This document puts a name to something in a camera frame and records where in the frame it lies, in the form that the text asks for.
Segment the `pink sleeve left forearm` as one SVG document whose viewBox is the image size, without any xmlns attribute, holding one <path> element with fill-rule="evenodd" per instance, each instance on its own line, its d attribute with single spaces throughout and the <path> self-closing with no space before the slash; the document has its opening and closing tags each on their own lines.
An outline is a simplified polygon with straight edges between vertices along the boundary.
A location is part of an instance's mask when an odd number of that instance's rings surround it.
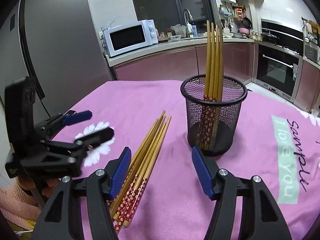
<svg viewBox="0 0 320 240">
<path fill-rule="evenodd" d="M 1 212 L 4 218 L 25 230 L 32 230 L 41 209 L 37 201 L 25 193 L 17 182 L 1 189 Z"/>
</svg>

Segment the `left hand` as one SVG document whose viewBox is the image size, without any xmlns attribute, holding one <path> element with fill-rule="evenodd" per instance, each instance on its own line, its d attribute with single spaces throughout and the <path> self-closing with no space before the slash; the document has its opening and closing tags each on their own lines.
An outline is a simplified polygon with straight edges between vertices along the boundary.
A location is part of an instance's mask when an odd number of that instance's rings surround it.
<svg viewBox="0 0 320 240">
<path fill-rule="evenodd" d="M 42 190 L 42 195 L 49 198 L 55 191 L 60 179 L 48 179 L 47 186 Z"/>
</svg>

